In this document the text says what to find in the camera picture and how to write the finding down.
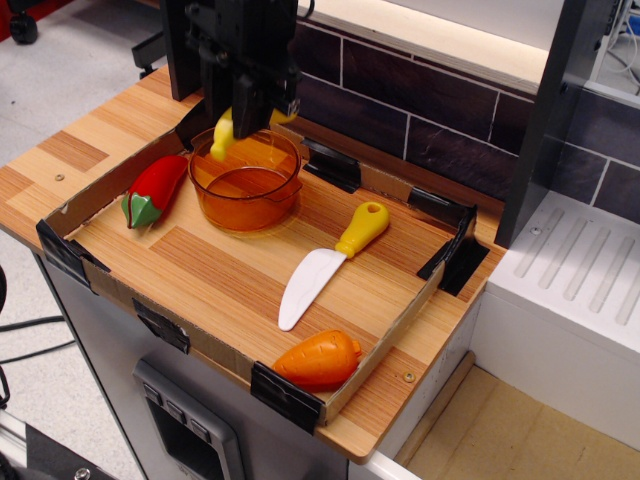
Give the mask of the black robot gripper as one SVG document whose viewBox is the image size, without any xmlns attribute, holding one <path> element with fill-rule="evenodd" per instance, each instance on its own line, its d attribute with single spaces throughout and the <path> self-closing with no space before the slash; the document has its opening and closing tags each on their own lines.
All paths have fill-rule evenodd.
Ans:
<svg viewBox="0 0 640 480">
<path fill-rule="evenodd" d="M 212 125 L 232 106 L 234 138 L 243 140 L 266 128 L 274 109 L 299 109 L 302 74 L 289 52 L 296 1 L 191 1 L 185 15 Z"/>
</svg>

